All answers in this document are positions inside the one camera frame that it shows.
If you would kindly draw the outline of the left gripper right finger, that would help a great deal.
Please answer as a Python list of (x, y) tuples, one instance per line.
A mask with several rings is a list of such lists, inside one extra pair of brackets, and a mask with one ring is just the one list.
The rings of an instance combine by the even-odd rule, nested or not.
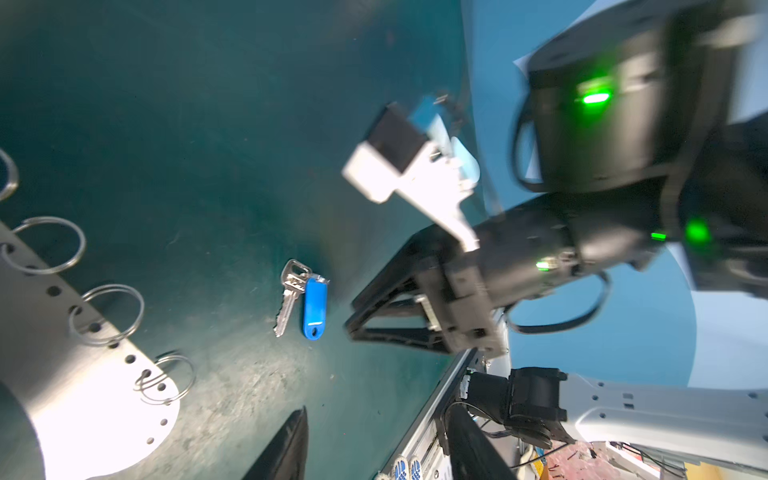
[(501, 480), (516, 478), (490, 440), (459, 405), (445, 414), (446, 436), (453, 478), (456, 480)]

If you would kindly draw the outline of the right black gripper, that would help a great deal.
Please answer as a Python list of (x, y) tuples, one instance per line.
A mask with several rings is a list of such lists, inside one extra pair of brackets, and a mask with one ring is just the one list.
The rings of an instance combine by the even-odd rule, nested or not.
[[(349, 338), (504, 355), (495, 312), (574, 280), (576, 245), (559, 221), (487, 221), (477, 233), (479, 248), (470, 252), (438, 226), (414, 234), (352, 301)], [(423, 325), (369, 328), (374, 318), (420, 318)]]

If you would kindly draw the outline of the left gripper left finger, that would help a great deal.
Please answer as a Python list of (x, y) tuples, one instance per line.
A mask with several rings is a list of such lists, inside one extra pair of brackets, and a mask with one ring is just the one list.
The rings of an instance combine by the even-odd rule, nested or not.
[(309, 446), (308, 413), (294, 410), (243, 480), (303, 480)]

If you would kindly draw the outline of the key with blue tag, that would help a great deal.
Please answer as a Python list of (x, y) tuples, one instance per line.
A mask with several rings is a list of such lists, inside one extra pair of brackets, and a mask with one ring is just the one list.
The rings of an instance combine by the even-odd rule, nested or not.
[(286, 262), (281, 272), (282, 303), (276, 316), (274, 335), (284, 335), (299, 301), (302, 305), (302, 333), (310, 341), (319, 340), (326, 329), (329, 280), (314, 273), (295, 259)]

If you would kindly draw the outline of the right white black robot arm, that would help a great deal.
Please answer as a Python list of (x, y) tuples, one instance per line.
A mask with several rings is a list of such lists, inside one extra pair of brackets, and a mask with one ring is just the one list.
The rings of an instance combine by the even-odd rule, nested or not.
[[(625, 1), (572, 25), (527, 64), (512, 127), (535, 132), (533, 198), (471, 225), (476, 185), (456, 155), (390, 104), (343, 168), (365, 197), (398, 194), (431, 225), (357, 295), (354, 341), (503, 352), (495, 315), (610, 268), (645, 268), (678, 242), (705, 291), (767, 295), (767, 118), (728, 120), (737, 62), (758, 34), (748, 1)], [(512, 479), (478, 418), (555, 453), (626, 444), (679, 476), (684, 462), (767, 471), (763, 390), (632, 387), (523, 367), (464, 376), (442, 412), (457, 479)]]

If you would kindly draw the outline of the plate keyring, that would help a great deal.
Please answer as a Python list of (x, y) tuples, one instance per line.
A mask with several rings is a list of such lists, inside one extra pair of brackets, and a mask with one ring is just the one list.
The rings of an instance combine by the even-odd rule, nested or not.
[[(182, 387), (178, 387), (163, 367), (167, 365), (184, 365), (188, 368), (190, 378)], [(197, 380), (197, 370), (194, 363), (185, 355), (170, 353), (158, 357), (152, 369), (145, 369), (134, 382), (134, 389), (141, 399), (150, 405), (169, 406), (186, 397)]]
[(55, 216), (31, 217), (1, 240), (1, 264), (27, 276), (58, 275), (77, 265), (86, 248), (86, 235), (76, 223)]
[(103, 284), (82, 294), (67, 314), (72, 338), (90, 347), (114, 347), (142, 326), (143, 295), (125, 284)]
[(1, 165), (4, 167), (5, 180), (1, 183), (0, 200), (10, 198), (19, 187), (19, 171), (13, 158), (0, 149)]

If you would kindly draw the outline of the right blue dotted work glove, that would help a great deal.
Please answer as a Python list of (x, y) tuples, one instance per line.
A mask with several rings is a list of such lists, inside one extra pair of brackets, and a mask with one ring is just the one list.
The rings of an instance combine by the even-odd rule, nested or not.
[(409, 459), (409, 480), (422, 480), (422, 464), (418, 457), (413, 456)]

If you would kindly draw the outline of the blue dotted work glove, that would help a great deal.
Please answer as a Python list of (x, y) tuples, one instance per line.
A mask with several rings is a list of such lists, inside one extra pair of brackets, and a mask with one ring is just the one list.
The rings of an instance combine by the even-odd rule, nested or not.
[(422, 480), (422, 464), (418, 457), (413, 456), (409, 459), (409, 480)]
[(406, 458), (400, 456), (395, 459), (391, 473), (392, 480), (409, 480), (410, 465)]

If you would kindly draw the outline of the left blue dotted work glove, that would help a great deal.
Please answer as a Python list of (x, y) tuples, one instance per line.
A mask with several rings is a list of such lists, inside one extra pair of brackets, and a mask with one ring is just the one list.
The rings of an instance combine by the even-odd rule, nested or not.
[(406, 458), (400, 456), (395, 459), (391, 473), (392, 480), (409, 480), (410, 465)]

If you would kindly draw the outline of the light blue toy spatula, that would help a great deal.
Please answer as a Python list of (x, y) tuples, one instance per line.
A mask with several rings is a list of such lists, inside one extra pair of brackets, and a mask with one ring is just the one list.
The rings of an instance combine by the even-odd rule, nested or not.
[(456, 136), (450, 136), (440, 115), (436, 115), (428, 129), (428, 136), (437, 144), (439, 151), (447, 157), (467, 188), (474, 188), (481, 177), (480, 166), (474, 155)]

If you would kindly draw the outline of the front aluminium rail base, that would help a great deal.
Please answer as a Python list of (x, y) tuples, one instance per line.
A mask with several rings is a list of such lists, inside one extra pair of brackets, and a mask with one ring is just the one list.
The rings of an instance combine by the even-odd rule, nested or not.
[(419, 414), (399, 442), (394, 452), (373, 479), (391, 479), (396, 458), (409, 459), (416, 456), (422, 464), (423, 479), (452, 479), (452, 471), (446, 441), (441, 439), (444, 432), (439, 420), (446, 407), (454, 399), (455, 392), (468, 367), (476, 364), (477, 350), (457, 355), (437, 383)]

